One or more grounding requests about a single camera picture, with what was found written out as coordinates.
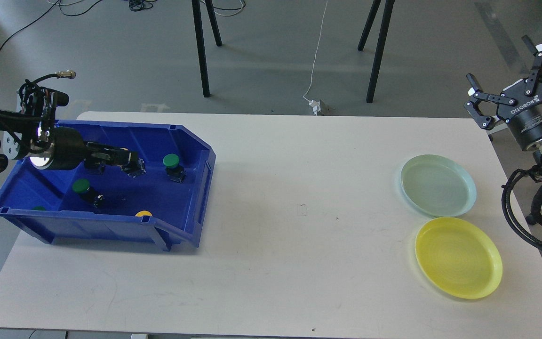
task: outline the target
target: yellow button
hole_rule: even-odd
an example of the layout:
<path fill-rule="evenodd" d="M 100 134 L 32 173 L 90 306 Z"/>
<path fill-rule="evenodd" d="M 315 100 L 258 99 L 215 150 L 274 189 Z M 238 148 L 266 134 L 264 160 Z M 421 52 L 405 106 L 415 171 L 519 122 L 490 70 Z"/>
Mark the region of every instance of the yellow button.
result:
<path fill-rule="evenodd" d="M 136 217 L 144 217 L 146 215 L 149 215 L 150 217 L 152 217 L 152 214 L 148 210 L 141 210 L 137 214 L 135 214 Z"/>

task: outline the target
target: white cable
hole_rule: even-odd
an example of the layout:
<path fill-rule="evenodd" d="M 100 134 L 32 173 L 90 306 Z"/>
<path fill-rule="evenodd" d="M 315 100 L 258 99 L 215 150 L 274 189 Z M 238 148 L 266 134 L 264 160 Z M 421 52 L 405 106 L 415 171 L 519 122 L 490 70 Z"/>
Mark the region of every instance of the white cable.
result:
<path fill-rule="evenodd" d="M 311 83 L 309 84 L 309 88 L 308 88 L 307 92 L 305 92 L 305 94 L 303 94 L 303 99 L 305 99 L 307 101 L 310 101 L 310 100 L 307 99 L 307 97 L 305 97 L 305 95 L 308 94 L 308 91 L 311 90 L 311 86 L 312 86 L 312 73 L 315 71 L 315 61 L 317 60 L 317 52 L 319 51 L 319 43 L 321 42 L 321 32 L 323 31 L 323 19 L 325 19 L 325 11 L 327 10 L 327 3 L 328 2 L 329 2 L 329 0 L 327 0 L 325 2 L 325 9 L 323 10 L 323 17 L 321 17 L 321 27 L 319 28 L 319 40 L 317 40 L 317 49 L 315 50 L 315 58 L 312 60 Z"/>
<path fill-rule="evenodd" d="M 241 11 L 244 10 L 245 6 L 246 6 L 246 0 L 239 0 L 239 9 L 236 9 L 237 12 L 232 13 L 232 14 L 221 14 L 221 13 L 215 11 L 215 14 L 217 14 L 218 16 L 225 16 L 225 17 L 238 15 L 239 13 L 241 13 Z"/>
<path fill-rule="evenodd" d="M 47 3 L 48 4 L 51 4 L 51 5 L 58 5 L 58 6 L 70 6 L 70 5 L 74 5 L 74 4 L 78 4 L 79 2 L 83 2 L 83 0 L 78 0 L 76 2 L 73 2 L 71 4 L 62 4 L 61 1 L 58 1 L 56 0 L 56 2 L 51 2 L 51 0 L 47 0 Z"/>

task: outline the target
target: white table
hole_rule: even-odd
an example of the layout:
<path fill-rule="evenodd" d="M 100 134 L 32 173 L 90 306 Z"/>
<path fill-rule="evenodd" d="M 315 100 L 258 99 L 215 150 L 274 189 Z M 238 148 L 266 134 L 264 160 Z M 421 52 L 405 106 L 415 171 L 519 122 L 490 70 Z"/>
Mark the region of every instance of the white table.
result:
<path fill-rule="evenodd" d="M 324 338 L 542 337 L 542 259 L 501 214 L 506 177 L 473 120 L 87 112 L 182 124 L 217 154 L 199 249 L 21 233 L 0 274 L 0 328 Z M 413 253 L 430 217 L 398 190 L 419 154 L 478 189 L 462 218 L 503 259 L 475 301 L 437 290 Z M 516 204 L 518 217 L 522 218 Z"/>

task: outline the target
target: yellow plate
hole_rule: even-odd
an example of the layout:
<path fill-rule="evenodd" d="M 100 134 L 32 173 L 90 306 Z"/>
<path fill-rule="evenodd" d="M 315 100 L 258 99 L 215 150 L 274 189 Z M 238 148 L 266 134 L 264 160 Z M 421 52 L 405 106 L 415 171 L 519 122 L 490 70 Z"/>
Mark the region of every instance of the yellow plate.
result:
<path fill-rule="evenodd" d="M 488 296 L 503 276 L 501 256 L 478 227 L 458 218 L 428 221 L 415 239 L 415 256 L 426 277 L 464 299 Z"/>

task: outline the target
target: gray floor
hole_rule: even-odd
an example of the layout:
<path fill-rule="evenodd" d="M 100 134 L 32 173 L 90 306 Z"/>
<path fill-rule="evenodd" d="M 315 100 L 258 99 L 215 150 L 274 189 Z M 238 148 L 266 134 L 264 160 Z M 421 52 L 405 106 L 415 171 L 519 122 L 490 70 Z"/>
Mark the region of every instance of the gray floor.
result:
<path fill-rule="evenodd" d="M 93 2 L 64 10 L 78 13 Z M 215 0 L 218 6 L 237 2 Z M 49 6 L 45 0 L 0 0 L 0 43 Z M 45 83 L 70 95 L 69 106 L 58 111 L 64 119 L 87 110 L 310 114 L 302 95 L 324 6 L 322 0 L 247 0 L 243 13 L 218 17 L 221 48 L 205 20 L 211 98 L 202 98 L 189 1 L 161 0 L 149 11 L 133 13 L 125 1 L 107 0 L 79 17 L 62 16 L 54 8 L 2 50 L 0 109 L 16 109 L 15 91 L 24 79 L 73 69 L 76 79 Z M 322 99 L 331 114 L 466 118 L 465 74 L 474 73 L 484 90 L 498 92 L 532 64 L 520 37 L 529 34 L 542 42 L 542 0 L 397 1 L 376 99 L 368 105 L 364 98 L 379 22 L 366 50 L 357 52 L 356 46 L 369 7 L 369 0 L 330 0 L 327 6 L 308 97 Z M 492 112 L 489 105 L 486 109 Z M 533 164 L 508 131 L 495 134 L 494 146 L 507 173 Z M 516 191 L 525 211 L 534 189 L 526 183 Z M 542 236 L 542 230 L 533 231 Z M 12 225 L 0 227 L 0 268 L 17 233 Z M 31 332 L 0 330 L 0 338 L 25 339 Z M 32 335 L 63 337 L 56 331 Z M 71 332 L 69 337 L 129 335 Z"/>

